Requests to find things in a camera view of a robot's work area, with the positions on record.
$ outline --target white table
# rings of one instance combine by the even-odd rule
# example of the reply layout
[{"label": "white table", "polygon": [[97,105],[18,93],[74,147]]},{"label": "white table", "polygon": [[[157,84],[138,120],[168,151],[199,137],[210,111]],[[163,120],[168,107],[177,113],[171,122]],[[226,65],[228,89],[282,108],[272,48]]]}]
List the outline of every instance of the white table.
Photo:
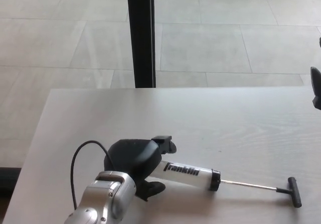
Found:
[{"label": "white table", "polygon": [[[221,184],[215,195],[164,181],[149,202],[135,198],[125,223],[321,223],[321,111],[311,88],[52,90],[4,224],[64,223],[73,211],[69,174],[76,148],[98,140],[172,135],[164,159],[214,168],[222,179],[286,187],[295,176],[302,208],[288,195]],[[75,188],[103,170],[103,153],[78,155]]]}]

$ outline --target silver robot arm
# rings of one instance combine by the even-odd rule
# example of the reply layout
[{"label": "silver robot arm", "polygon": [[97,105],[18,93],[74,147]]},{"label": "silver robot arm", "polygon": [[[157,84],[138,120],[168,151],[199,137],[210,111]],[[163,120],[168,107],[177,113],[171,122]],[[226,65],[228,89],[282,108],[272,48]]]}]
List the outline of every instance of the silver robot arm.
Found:
[{"label": "silver robot arm", "polygon": [[136,186],[126,173],[100,172],[84,191],[77,209],[65,224],[118,224],[124,217]]}]

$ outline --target metal rod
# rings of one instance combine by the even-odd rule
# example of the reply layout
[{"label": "metal rod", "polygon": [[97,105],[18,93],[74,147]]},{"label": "metal rod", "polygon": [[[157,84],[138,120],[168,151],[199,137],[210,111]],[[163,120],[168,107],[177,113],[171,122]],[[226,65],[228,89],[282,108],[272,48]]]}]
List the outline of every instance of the metal rod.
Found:
[{"label": "metal rod", "polygon": [[221,182],[226,183],[226,184],[232,184],[232,185],[242,185],[242,186],[248,186],[248,187],[254,187],[254,188],[259,188],[259,189],[276,191],[276,188],[274,188],[274,187],[268,187],[268,186],[262,186],[262,185],[252,185],[252,184],[229,181],[229,180],[221,180]]}]

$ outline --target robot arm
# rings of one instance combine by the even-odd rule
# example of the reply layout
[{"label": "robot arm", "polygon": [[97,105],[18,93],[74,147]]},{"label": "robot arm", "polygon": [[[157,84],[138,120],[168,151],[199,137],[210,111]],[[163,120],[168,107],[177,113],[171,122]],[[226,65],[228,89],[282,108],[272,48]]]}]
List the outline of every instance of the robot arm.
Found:
[{"label": "robot arm", "polygon": [[78,208],[65,224],[117,224],[123,219],[135,193],[136,185],[128,174],[100,172],[87,186]]},{"label": "robot arm", "polygon": [[171,139],[171,136],[157,136],[151,140],[120,140],[113,144],[108,150],[109,158],[104,160],[105,171],[86,188],[78,208],[65,224],[118,224],[135,195],[147,201],[165,190],[163,183],[146,181],[149,176],[209,191],[217,191],[221,183],[271,190],[290,195],[294,207],[302,206],[294,177],[288,178],[289,189],[282,189],[222,180],[217,170],[162,161],[162,154],[176,152]]}]

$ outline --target grout line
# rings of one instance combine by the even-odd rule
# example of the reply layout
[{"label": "grout line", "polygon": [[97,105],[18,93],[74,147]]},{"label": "grout line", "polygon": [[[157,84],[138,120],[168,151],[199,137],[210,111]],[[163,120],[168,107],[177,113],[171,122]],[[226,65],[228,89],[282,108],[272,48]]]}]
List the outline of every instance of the grout line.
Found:
[{"label": "grout line", "polygon": [[206,80],[206,87],[209,87],[209,83],[207,82],[207,73],[205,72],[205,80]]},{"label": "grout line", "polygon": [[[128,23],[126,21],[113,21],[113,20],[83,20],[83,19],[48,19],[48,18],[1,18],[0,20],[39,20],[39,21],[65,21],[65,22],[103,22],[103,23]],[[169,22],[155,22],[155,24],[167,24],[167,25],[210,25],[210,26],[274,26],[274,27],[321,27],[320,25],[272,25],[272,24],[238,24],[238,23],[169,23]]]},{"label": "grout line", "polygon": [[57,10],[58,10],[58,8],[59,8],[59,6],[60,6],[61,1],[62,1],[62,0],[59,0],[59,1],[58,1],[55,9],[53,10],[53,12],[52,12],[52,14],[51,14],[51,16],[50,16],[50,19],[52,19],[52,18],[54,17],[54,15],[56,14],[56,12],[57,12]]},{"label": "grout line", "polygon": [[302,85],[304,85],[303,78],[301,77],[300,74],[298,74],[298,75],[299,75],[299,77],[300,77],[300,79],[301,79]]},{"label": "grout line", "polygon": [[244,40],[244,36],[243,36],[243,31],[242,31],[241,26],[239,26],[239,28],[240,28],[240,32],[241,32],[241,35],[242,35],[243,45],[244,45],[244,48],[245,48],[245,52],[246,52],[247,60],[248,60],[248,62],[249,62],[249,66],[250,66],[250,69],[251,69],[251,73],[253,73],[252,66],[251,66],[251,61],[250,61],[249,54],[248,54],[248,52],[247,52],[247,48],[246,48],[246,45],[245,45],[245,40]]},{"label": "grout line", "polygon": [[200,23],[202,23],[201,0],[199,0]]},{"label": "grout line", "polygon": [[109,88],[111,88],[112,81],[114,80],[115,71],[116,71],[116,70],[114,70],[113,73],[112,73],[112,77],[111,77],[111,81],[110,81],[110,86],[109,86]]},{"label": "grout line", "polygon": [[70,65],[71,65],[71,63],[72,63],[72,60],[74,59],[76,50],[77,50],[77,48],[78,48],[78,46],[79,46],[81,37],[82,37],[82,35],[84,34],[84,31],[85,31],[86,26],[87,26],[87,22],[85,22],[84,28],[82,29],[81,34],[80,34],[79,39],[78,39],[78,43],[77,43],[77,45],[76,45],[76,47],[75,47],[75,50],[74,50],[74,52],[73,52],[73,54],[72,54],[72,57],[71,57],[71,59],[70,59],[70,62],[69,62],[69,65],[68,65],[69,68],[70,68]]},{"label": "grout line", "polygon": [[[85,68],[85,67],[48,67],[48,66],[1,66],[1,67],[16,67],[16,68],[49,68],[49,69],[83,69],[83,70],[114,70],[114,71],[133,71],[132,69],[111,69],[111,68]],[[210,72],[210,71],[178,71],[178,70],[157,70],[161,72],[199,72],[199,73],[229,73],[229,74],[273,74],[273,75],[298,75],[298,74],[309,74],[306,72],[302,73],[273,73],[273,72],[222,72],[222,71],[217,71],[217,72]]]},{"label": "grout line", "polygon": [[18,69],[18,74],[17,74],[17,76],[16,76],[15,80],[12,82],[12,84],[11,84],[11,86],[10,86],[10,89],[9,89],[8,93],[5,95],[5,97],[4,97],[4,99],[3,99],[3,101],[0,103],[0,107],[2,107],[2,105],[3,105],[3,103],[5,102],[6,98],[9,96],[9,94],[10,94],[10,92],[11,92],[11,90],[12,90],[12,87],[13,87],[13,86],[14,86],[14,84],[16,83],[16,81],[17,81],[18,77],[20,76],[21,71],[20,71],[20,69],[19,69],[19,68],[17,68],[17,69]]},{"label": "grout line", "polygon": [[266,0],[266,2],[267,2],[267,4],[268,4],[269,7],[270,7],[270,10],[271,10],[271,12],[272,12],[272,15],[273,15],[273,17],[274,17],[274,19],[275,19],[275,21],[276,21],[276,24],[279,26],[280,24],[279,24],[279,22],[277,21],[277,18],[276,18],[275,14],[274,14],[274,12],[273,12],[273,10],[272,10],[272,7],[271,7],[271,5],[270,5],[269,0]]}]

